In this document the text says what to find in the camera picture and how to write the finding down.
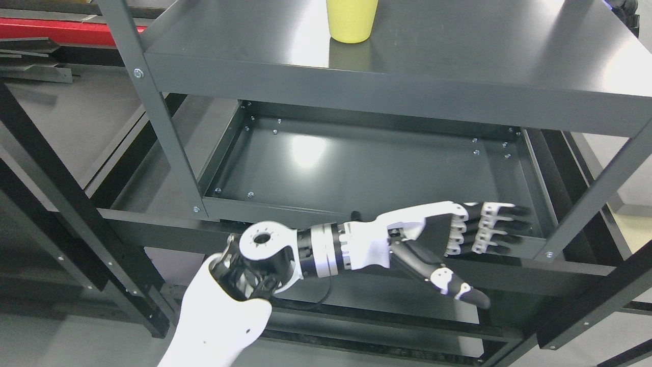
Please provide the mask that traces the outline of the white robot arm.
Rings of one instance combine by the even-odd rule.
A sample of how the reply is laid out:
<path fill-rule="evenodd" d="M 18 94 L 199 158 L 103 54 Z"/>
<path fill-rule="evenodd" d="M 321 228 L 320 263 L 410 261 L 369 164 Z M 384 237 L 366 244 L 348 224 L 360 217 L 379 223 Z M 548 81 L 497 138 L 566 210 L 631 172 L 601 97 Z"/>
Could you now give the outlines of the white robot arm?
<path fill-rule="evenodd" d="M 295 230 L 263 221 L 232 234 L 189 283 L 159 366 L 230 366 L 265 330 L 271 298 L 305 277 L 345 269 L 335 223 Z"/>

